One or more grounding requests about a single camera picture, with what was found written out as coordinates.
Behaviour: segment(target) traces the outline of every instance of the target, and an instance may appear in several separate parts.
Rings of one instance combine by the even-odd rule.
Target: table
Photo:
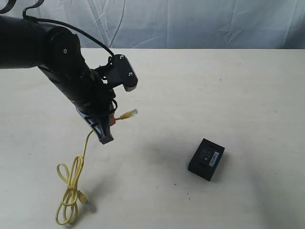
[[[305,51],[114,50],[138,88],[116,89],[114,141],[89,140],[73,228],[305,227]],[[88,65],[107,53],[84,49]],[[0,71],[0,227],[62,228],[58,163],[80,155],[89,127],[37,69]],[[203,138],[225,147],[211,182],[187,165]]]

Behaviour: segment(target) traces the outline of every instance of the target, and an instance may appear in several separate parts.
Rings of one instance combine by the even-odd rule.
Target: white backdrop
[[[36,1],[18,0],[7,15]],[[304,11],[305,0],[45,0],[29,13],[114,48],[304,48]]]

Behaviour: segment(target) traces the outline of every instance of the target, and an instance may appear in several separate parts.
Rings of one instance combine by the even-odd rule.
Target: black device
[[[0,14],[10,11],[16,0],[9,0]],[[28,16],[23,19],[0,16],[0,69],[38,67],[75,105],[102,144],[113,140],[110,116],[117,108],[113,88],[123,85],[127,92],[137,83],[137,76],[126,56],[114,53],[84,31],[61,21]],[[73,29],[104,48],[108,63],[91,69],[81,55],[81,44]]]
[[[222,146],[203,139],[189,163],[188,170],[211,181],[223,154],[224,148]]]

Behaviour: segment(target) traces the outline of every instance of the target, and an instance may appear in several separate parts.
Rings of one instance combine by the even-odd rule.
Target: sticker
[[[210,163],[209,163],[209,166],[213,167],[215,165],[215,162],[216,162],[218,156],[219,156],[219,153],[215,152],[213,157],[212,157],[212,159],[211,159],[211,161],[210,161]]]

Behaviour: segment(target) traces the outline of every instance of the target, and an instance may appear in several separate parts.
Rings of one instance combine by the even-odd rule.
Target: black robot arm
[[[110,54],[105,66],[90,69],[78,36],[67,28],[39,24],[39,19],[30,16],[0,16],[0,69],[37,66],[75,105],[102,144],[113,140],[110,115],[117,108],[114,87],[122,84],[129,92],[138,83],[127,58]]]

